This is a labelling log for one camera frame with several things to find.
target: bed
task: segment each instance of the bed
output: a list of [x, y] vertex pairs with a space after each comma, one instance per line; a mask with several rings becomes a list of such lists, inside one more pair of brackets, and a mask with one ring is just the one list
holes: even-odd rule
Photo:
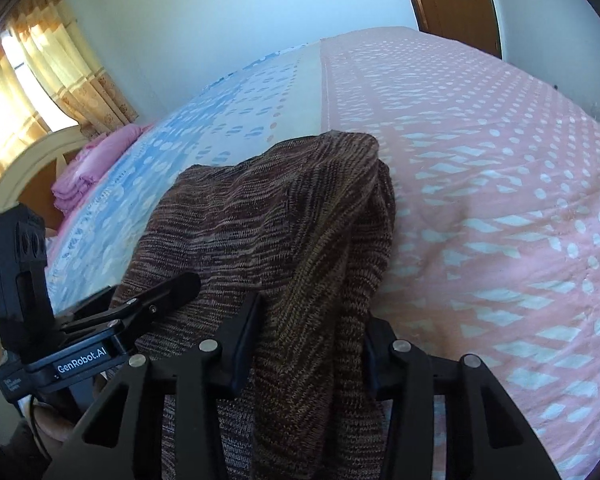
[[65, 222], [47, 269], [55, 311], [119, 282], [185, 168], [331, 129], [375, 135], [392, 172], [394, 253], [376, 316], [433, 354], [478, 354], [561, 476], [586, 478], [600, 460], [600, 126], [460, 43], [361, 30], [209, 86], [145, 133]]

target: label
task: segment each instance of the label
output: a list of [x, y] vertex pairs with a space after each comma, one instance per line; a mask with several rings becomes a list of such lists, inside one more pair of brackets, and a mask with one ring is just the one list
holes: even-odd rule
[[10, 391], [13, 392], [14, 390], [19, 389], [20, 387], [20, 383], [22, 382], [21, 378], [16, 378], [16, 379], [5, 379], [4, 381], [4, 386]]
[[71, 357], [56, 361], [54, 368], [60, 376], [74, 375], [109, 359], [109, 352], [102, 343], [99, 343], [76, 352]]

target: metal screw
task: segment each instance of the metal screw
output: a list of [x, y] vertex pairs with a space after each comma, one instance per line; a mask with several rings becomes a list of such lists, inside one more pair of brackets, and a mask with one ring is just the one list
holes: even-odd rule
[[202, 352], [213, 352], [216, 348], [218, 348], [218, 341], [215, 339], [205, 339], [200, 345], [198, 345], [200, 351]]
[[468, 354], [464, 356], [464, 364], [469, 368], [480, 368], [482, 361], [477, 355]]
[[392, 344], [392, 347], [396, 352], [407, 353], [411, 351], [411, 343], [404, 339], [396, 339]]
[[138, 368], [142, 366], [145, 362], [146, 357], [144, 357], [142, 354], [132, 355], [129, 358], [129, 366], [132, 366], [133, 368]]

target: wooden door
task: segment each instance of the wooden door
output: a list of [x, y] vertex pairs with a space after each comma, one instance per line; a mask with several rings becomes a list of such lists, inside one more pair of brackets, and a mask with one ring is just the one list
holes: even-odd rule
[[420, 30], [502, 57], [493, 0], [412, 0]]

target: cable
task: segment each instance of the cable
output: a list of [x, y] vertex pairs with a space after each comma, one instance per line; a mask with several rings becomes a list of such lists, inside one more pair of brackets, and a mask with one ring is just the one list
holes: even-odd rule
[[35, 440], [36, 444], [38, 444], [38, 449], [40, 450], [40, 453], [42, 453], [42, 456], [44, 456], [45, 460], [47, 460], [48, 462], [51, 462], [51, 455], [49, 455], [49, 452], [46, 450], [46, 446], [45, 446], [44, 442], [42, 442], [42, 439], [40, 438], [40, 433], [38, 432], [38, 427], [36, 425], [36, 417], [34, 415], [34, 406], [36, 405], [35, 400], [36, 400], [36, 397], [31, 396], [31, 402], [29, 404], [29, 417], [31, 419], [31, 433], [33, 433], [33, 440]]

